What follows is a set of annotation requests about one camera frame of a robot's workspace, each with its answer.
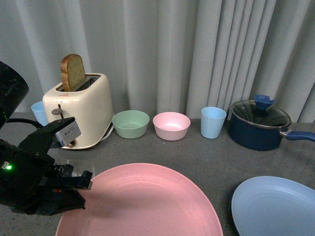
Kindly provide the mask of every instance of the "countertop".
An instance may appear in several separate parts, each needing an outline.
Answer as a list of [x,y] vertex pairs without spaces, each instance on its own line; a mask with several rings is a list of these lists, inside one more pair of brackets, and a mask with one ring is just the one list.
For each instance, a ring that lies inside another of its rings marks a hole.
[[[15,113],[12,118],[33,114]],[[178,141],[165,141],[154,131],[152,120],[146,134],[138,139],[119,137],[115,131],[108,139],[83,151],[51,149],[48,154],[57,164],[71,164],[74,174],[84,170],[96,176],[127,163],[154,163],[169,167],[191,179],[209,198],[220,219],[225,236],[238,236],[233,224],[231,199],[236,187],[256,176],[287,178],[315,189],[315,144],[283,139],[278,149],[254,151],[242,147],[227,134],[228,122],[218,138],[200,134],[200,120],[192,119],[187,135]],[[315,124],[294,123],[294,130],[315,132]],[[24,123],[7,123],[0,139],[18,145],[35,128]],[[54,216],[12,213],[0,206],[0,236],[54,236],[62,214]]]

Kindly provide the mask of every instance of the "toaster slot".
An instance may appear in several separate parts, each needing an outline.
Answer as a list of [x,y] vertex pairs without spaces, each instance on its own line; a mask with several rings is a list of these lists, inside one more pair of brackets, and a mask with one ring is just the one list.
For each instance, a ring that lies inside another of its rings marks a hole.
[[[89,88],[96,80],[98,80],[98,78],[100,77],[100,75],[85,75],[85,80],[76,85],[72,91],[70,92],[79,92],[79,91],[83,91],[86,90],[87,88]],[[58,87],[56,89],[59,92],[64,92],[63,86],[61,85],[60,87]]]

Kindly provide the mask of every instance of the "blue plate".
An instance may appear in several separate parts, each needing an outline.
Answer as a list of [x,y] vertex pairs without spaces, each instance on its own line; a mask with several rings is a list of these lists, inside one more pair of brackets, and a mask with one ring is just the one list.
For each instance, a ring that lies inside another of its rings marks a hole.
[[314,236],[315,191],[280,177],[254,177],[232,198],[240,236]]

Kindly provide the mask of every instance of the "glass lid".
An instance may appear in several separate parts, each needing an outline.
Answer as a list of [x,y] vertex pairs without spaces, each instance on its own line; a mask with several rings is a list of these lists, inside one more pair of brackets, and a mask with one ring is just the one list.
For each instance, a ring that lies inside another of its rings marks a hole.
[[263,128],[281,128],[291,124],[290,116],[284,111],[270,106],[265,110],[257,108],[254,101],[239,101],[232,105],[231,111],[241,120]]

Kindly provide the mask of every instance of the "toaster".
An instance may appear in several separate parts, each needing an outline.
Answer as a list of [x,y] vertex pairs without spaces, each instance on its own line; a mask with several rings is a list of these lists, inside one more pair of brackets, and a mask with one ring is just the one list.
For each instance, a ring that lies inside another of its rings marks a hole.
[[71,91],[60,83],[43,96],[48,122],[74,117],[81,135],[65,149],[86,149],[96,145],[110,128],[114,110],[109,82],[104,74],[89,73]]

